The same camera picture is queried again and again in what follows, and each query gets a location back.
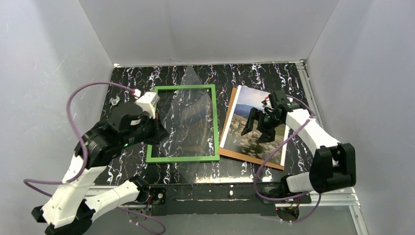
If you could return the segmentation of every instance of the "metal frame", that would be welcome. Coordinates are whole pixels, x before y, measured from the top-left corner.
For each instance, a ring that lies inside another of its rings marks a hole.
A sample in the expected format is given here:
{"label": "metal frame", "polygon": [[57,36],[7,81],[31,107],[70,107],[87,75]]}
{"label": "metal frame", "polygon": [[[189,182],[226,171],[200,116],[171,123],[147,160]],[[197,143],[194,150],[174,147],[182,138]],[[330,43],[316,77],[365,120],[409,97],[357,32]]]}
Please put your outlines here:
{"label": "metal frame", "polygon": [[[305,63],[306,60],[298,60],[298,61],[263,61],[263,62],[255,62],[254,64],[284,64],[284,63]],[[133,68],[133,67],[161,67],[161,66],[188,66],[188,65],[249,65],[253,63],[207,63],[207,64],[186,64],[182,62],[174,62],[173,64],[165,64],[165,65],[120,65],[114,63],[115,68]]]}
{"label": "metal frame", "polygon": [[359,206],[349,206],[351,216],[353,218],[354,227],[358,235],[368,235],[362,213],[360,213]]}
{"label": "metal frame", "polygon": [[317,108],[316,100],[314,99],[313,89],[311,88],[310,78],[308,77],[305,65],[303,63],[296,63],[296,67],[300,74],[300,81],[303,85],[305,97],[307,98],[308,105],[317,115],[316,120],[320,124],[320,126],[322,126],[322,128],[324,129],[324,126],[322,123],[322,117],[320,116],[320,112],[319,112],[319,109]]}
{"label": "metal frame", "polygon": [[215,85],[182,85],[182,86],[155,86],[154,92],[158,91],[175,91],[185,89],[210,89],[212,94],[212,119],[213,119],[213,142],[215,154],[213,156],[191,156],[191,157],[152,157],[153,146],[147,146],[147,163],[182,163],[182,162],[212,162],[219,161],[219,130],[218,130],[218,114],[216,108],[216,90]]}
{"label": "metal frame", "polygon": [[[102,194],[110,189],[113,189],[115,186],[93,186],[87,192],[86,196],[95,196]],[[316,205],[319,194],[315,191],[310,192],[311,203],[310,204],[300,204],[300,207],[314,207]],[[286,203],[275,204],[275,207],[286,207]],[[320,205],[322,207],[327,206],[349,206],[349,207],[359,207],[360,203],[357,199],[356,193],[353,188],[343,188],[322,194],[322,199]],[[142,205],[129,205],[131,208],[141,208]]]}

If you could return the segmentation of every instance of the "wire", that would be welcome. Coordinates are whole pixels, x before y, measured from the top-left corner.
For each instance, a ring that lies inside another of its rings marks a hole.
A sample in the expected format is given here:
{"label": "wire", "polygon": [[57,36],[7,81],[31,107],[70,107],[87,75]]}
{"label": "wire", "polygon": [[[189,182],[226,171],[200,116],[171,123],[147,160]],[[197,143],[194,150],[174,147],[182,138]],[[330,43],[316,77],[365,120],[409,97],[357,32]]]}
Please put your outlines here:
{"label": "wire", "polygon": [[148,203],[147,203],[147,206],[145,206],[144,208],[143,208],[143,210],[145,211],[146,209],[147,209],[147,207],[151,204],[151,200],[153,199],[153,195],[151,195],[151,197],[150,197],[150,200],[148,201]]}
{"label": "wire", "polygon": [[255,190],[255,193],[260,197],[260,198],[262,198],[262,199],[265,199],[265,200],[269,200],[269,201],[285,201],[285,200],[289,200],[289,199],[294,199],[294,198],[298,198],[298,197],[301,197],[301,196],[304,196],[304,195],[306,195],[306,194],[308,194],[308,192],[302,192],[302,193],[300,193],[300,194],[296,194],[296,195],[294,195],[294,196],[289,196],[289,197],[283,197],[283,198],[271,198],[271,197],[266,197],[266,196],[264,196],[264,195],[262,195],[261,193],[259,193],[259,191],[258,191],[258,188],[256,187],[256,183],[257,183],[257,180],[258,180],[258,178],[259,178],[259,174],[261,173],[261,171],[264,169],[264,166],[265,166],[265,164],[267,163],[267,162],[269,162],[269,160],[273,157],[273,155],[275,154],[275,153],[277,153],[288,141],[290,141],[292,138],[294,138],[308,123],[310,122],[310,119],[307,119],[306,121],[305,121],[305,123],[302,125],[302,126],[300,126],[298,129],[297,129],[297,131],[295,131],[292,135],[290,135],[290,137],[288,137],[286,140],[284,140],[284,142],[282,142],[282,144],[280,145],[280,146],[278,146],[272,153],[271,153],[271,155],[269,156],[269,157],[267,157],[267,159],[261,164],[261,166],[259,166],[259,168],[258,168],[258,170],[256,171],[256,174],[255,174],[255,176],[254,176],[254,190]]}
{"label": "wire", "polygon": [[290,205],[290,206],[288,206],[288,207],[283,207],[283,208],[284,208],[284,209],[290,209],[293,205],[294,205],[294,199],[293,199],[293,202],[291,203],[291,205]]}
{"label": "wire", "polygon": [[66,182],[62,182],[62,181],[45,181],[45,180],[35,180],[35,179],[24,179],[23,180],[23,183],[25,185],[27,185],[29,188],[34,189],[35,191],[37,191],[37,192],[39,192],[39,193],[41,193],[43,195],[46,195],[48,197],[51,197],[52,194],[50,194],[50,193],[48,193],[46,191],[41,190],[40,188],[32,185],[31,183],[34,183],[34,184],[42,184],[42,185],[63,185],[65,183],[71,183],[71,182],[75,181],[84,172],[85,167],[87,165],[87,161],[88,161],[88,150],[87,150],[87,147],[85,146],[85,141],[82,138],[81,133],[79,132],[78,128],[75,125],[75,122],[73,121],[72,113],[70,111],[70,104],[72,103],[72,100],[75,97],[75,95],[78,94],[81,90],[83,90],[83,89],[85,89],[87,87],[93,86],[93,85],[98,85],[98,84],[112,85],[112,86],[115,86],[115,87],[120,87],[122,89],[131,91],[133,93],[135,92],[134,89],[132,89],[132,88],[129,88],[129,87],[126,87],[126,86],[123,86],[123,85],[120,85],[120,84],[114,83],[114,82],[93,82],[93,83],[85,84],[85,85],[79,87],[78,89],[76,89],[69,96],[69,98],[68,98],[68,101],[66,103],[66,113],[67,113],[67,116],[68,116],[69,124],[72,127],[72,130],[74,131],[74,133],[76,135],[76,138],[79,140],[79,143],[80,143],[81,148],[82,148],[82,155],[83,155],[83,159],[84,159],[84,162],[82,163],[82,167],[81,167],[81,169],[79,170],[79,172],[75,176],[73,176],[72,178],[68,179]]}
{"label": "wire", "polygon": [[140,225],[140,226],[141,226],[141,227],[143,227],[145,230],[147,230],[147,231],[149,231],[149,232],[151,232],[151,233],[153,233],[153,234],[155,234],[155,235],[161,235],[161,234],[164,234],[164,232],[166,232],[166,226],[164,225],[164,223],[163,223],[161,220],[159,220],[159,219],[157,219],[157,218],[154,218],[154,217],[148,216],[148,215],[143,214],[143,213],[140,213],[140,212],[138,212],[138,211],[132,211],[132,210],[129,210],[129,209],[126,209],[126,208],[122,208],[122,207],[117,207],[117,209],[122,210],[122,211],[125,211],[125,212],[130,212],[130,213],[133,213],[133,214],[136,214],[136,215],[140,215],[140,216],[143,216],[143,217],[145,217],[145,218],[147,218],[147,219],[151,219],[151,220],[154,220],[154,221],[156,221],[157,223],[159,223],[159,224],[163,227],[163,231],[161,231],[161,232],[157,232],[157,231],[155,231],[155,230],[153,230],[153,229],[151,229],[151,228],[147,227],[146,225],[144,225],[144,224],[142,224],[142,223],[140,223],[140,222],[138,222],[138,221],[136,221],[136,220],[131,220],[131,221],[132,221],[132,222],[134,222],[136,225]]}
{"label": "wire", "polygon": [[298,208],[298,206],[300,206],[300,197],[298,198],[297,206],[296,206],[296,207],[294,207],[294,209],[297,209],[297,208]]}
{"label": "wire", "polygon": [[[296,100],[296,101],[298,101],[299,103],[301,103],[304,107],[306,107],[307,109],[308,109],[308,111],[310,112],[310,117],[309,117],[309,119],[307,119],[306,121],[305,121],[305,123],[303,124],[303,125],[301,125],[298,129],[297,129],[297,131],[295,131],[292,135],[290,135],[286,140],[284,140],[283,142],[282,142],[282,144],[280,145],[280,146],[278,146],[271,154],[270,154],[270,156],[269,157],[267,157],[267,159],[261,164],[261,166],[259,166],[259,168],[258,168],[258,171],[256,171],[256,174],[255,174],[255,176],[254,176],[254,183],[253,183],[253,185],[254,185],[254,191],[255,191],[255,193],[260,197],[260,198],[262,198],[262,199],[265,199],[265,200],[269,200],[269,201],[285,201],[285,200],[288,200],[288,199],[294,199],[294,198],[298,198],[299,199],[299,205],[300,205],[300,197],[301,196],[304,196],[304,195],[306,195],[306,194],[308,194],[308,192],[302,192],[302,193],[300,193],[300,194],[296,194],[296,195],[294,195],[294,196],[289,196],[289,197],[283,197],[283,198],[270,198],[270,197],[266,197],[266,196],[264,196],[264,195],[262,195],[259,191],[258,191],[258,188],[256,187],[256,183],[257,183],[257,181],[258,181],[258,178],[259,178],[259,174],[260,174],[260,172],[264,169],[264,167],[265,167],[265,164],[267,163],[267,162],[269,162],[270,161],[270,159],[273,157],[273,155],[275,155],[286,143],[288,143],[288,141],[290,141],[290,140],[292,140],[296,135],[298,135],[298,133],[302,130],[302,129],[304,129],[304,127],[310,122],[310,120],[311,120],[311,118],[313,118],[316,114],[311,110],[311,108],[310,107],[308,107],[308,105],[306,105],[303,101],[301,101],[301,100],[299,100],[298,98],[296,98],[296,97],[293,97],[293,96],[290,96],[290,95],[287,95],[287,97],[289,97],[289,98],[292,98],[292,99],[294,99],[294,100]],[[307,216],[305,216],[304,218],[302,218],[302,219],[300,219],[300,220],[296,220],[295,222],[297,223],[297,222],[301,222],[301,221],[303,221],[303,220],[305,220],[306,218],[308,218],[312,213],[314,213],[314,211],[317,209],[317,206],[320,204],[320,200],[321,200],[321,194],[320,194],[320,196],[319,196],[319,200],[318,200],[318,202],[317,202],[317,204],[316,204],[316,206],[312,209],[312,211],[307,215]]]}
{"label": "wire", "polygon": [[140,203],[140,204],[144,204],[144,203],[146,203],[146,202],[148,202],[148,199],[150,198],[150,193],[148,193],[148,197],[147,197],[147,199],[145,200],[145,201],[143,201],[143,202],[139,202],[139,201],[137,201],[138,203]]}
{"label": "wire", "polygon": [[321,194],[319,194],[319,199],[317,200],[317,203],[316,203],[316,205],[315,205],[315,207],[310,211],[310,213],[308,213],[306,216],[304,216],[303,218],[301,218],[301,219],[298,219],[298,220],[296,220],[296,221],[292,221],[292,223],[299,223],[299,222],[301,222],[301,221],[304,221],[304,220],[306,220],[308,217],[310,217],[315,211],[316,211],[316,209],[317,209],[317,207],[319,207],[319,204],[320,204],[320,201],[322,200],[322,195]]}

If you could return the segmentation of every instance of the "black table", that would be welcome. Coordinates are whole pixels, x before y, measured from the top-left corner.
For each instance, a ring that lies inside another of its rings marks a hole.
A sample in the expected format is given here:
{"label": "black table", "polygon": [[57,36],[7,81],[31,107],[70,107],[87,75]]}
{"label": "black table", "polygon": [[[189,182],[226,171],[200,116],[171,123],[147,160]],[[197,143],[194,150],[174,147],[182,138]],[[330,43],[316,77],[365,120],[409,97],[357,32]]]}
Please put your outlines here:
{"label": "black table", "polygon": [[[180,85],[186,66],[114,68],[111,81],[124,86],[152,91],[154,86]],[[299,72],[294,63],[197,65],[194,70],[203,84],[215,84],[219,136],[221,135],[229,99],[233,87],[244,85],[270,92],[285,90],[307,103]],[[134,102],[128,92],[109,87],[101,118],[111,111],[109,100],[119,96],[121,102]],[[150,184],[194,185],[199,183],[222,184],[251,182],[259,165],[221,157],[212,163],[147,164],[146,146],[136,144],[116,158],[97,178],[97,185],[119,185],[126,179],[139,174]],[[285,170],[266,169],[261,181],[278,182],[287,174],[298,174],[309,170],[312,154],[296,137],[287,146]]]}

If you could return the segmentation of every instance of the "white connector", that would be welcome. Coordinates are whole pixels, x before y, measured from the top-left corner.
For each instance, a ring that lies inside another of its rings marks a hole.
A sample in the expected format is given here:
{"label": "white connector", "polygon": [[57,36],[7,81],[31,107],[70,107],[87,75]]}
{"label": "white connector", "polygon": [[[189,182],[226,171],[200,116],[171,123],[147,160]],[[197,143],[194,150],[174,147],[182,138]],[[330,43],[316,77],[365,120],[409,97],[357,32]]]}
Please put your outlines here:
{"label": "white connector", "polygon": [[156,118],[156,104],[160,97],[155,92],[146,92],[142,97],[136,101],[136,105],[140,106],[143,111],[150,114],[150,118]]}
{"label": "white connector", "polygon": [[139,89],[135,89],[134,90],[134,94],[133,94],[134,98],[138,99],[141,96],[141,91]]}
{"label": "white connector", "polygon": [[116,106],[119,103],[119,96],[117,95],[115,98],[110,99],[110,103],[112,106]]}

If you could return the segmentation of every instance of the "printed photo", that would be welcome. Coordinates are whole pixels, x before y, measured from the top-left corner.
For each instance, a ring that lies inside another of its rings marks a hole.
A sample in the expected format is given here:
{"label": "printed photo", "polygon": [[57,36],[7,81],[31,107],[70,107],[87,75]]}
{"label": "printed photo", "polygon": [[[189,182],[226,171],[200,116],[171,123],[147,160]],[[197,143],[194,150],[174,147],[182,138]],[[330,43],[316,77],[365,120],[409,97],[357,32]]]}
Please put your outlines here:
{"label": "printed photo", "polygon": [[[261,102],[268,94],[268,92],[248,87],[238,87],[232,107],[229,107],[231,113],[228,118],[228,123],[226,123],[223,140],[221,140],[221,148],[265,160],[283,142],[284,138],[287,138],[289,128],[282,124],[275,128],[275,141],[256,143],[261,136],[261,133],[256,129],[257,121],[254,122],[254,128],[251,132],[241,136],[251,108],[263,110]],[[270,162],[284,166],[285,150],[286,147],[277,152]]]}

